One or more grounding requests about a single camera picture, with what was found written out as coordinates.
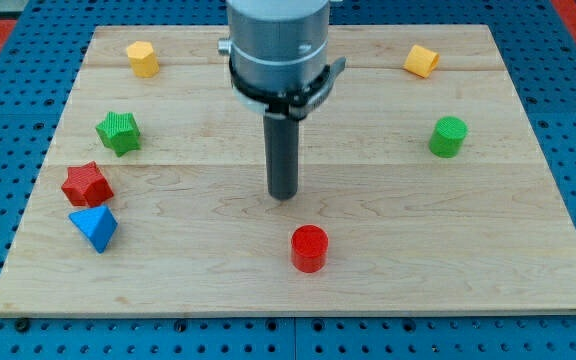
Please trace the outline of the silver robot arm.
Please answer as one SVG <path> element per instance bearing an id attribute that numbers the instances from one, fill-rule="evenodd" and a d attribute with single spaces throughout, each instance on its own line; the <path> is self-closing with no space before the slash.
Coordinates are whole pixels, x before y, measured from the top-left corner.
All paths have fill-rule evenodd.
<path id="1" fill-rule="evenodd" d="M 276 119 L 300 121 L 322 105 L 346 59 L 327 62 L 328 0 L 227 0 L 231 83 L 243 103 Z"/>

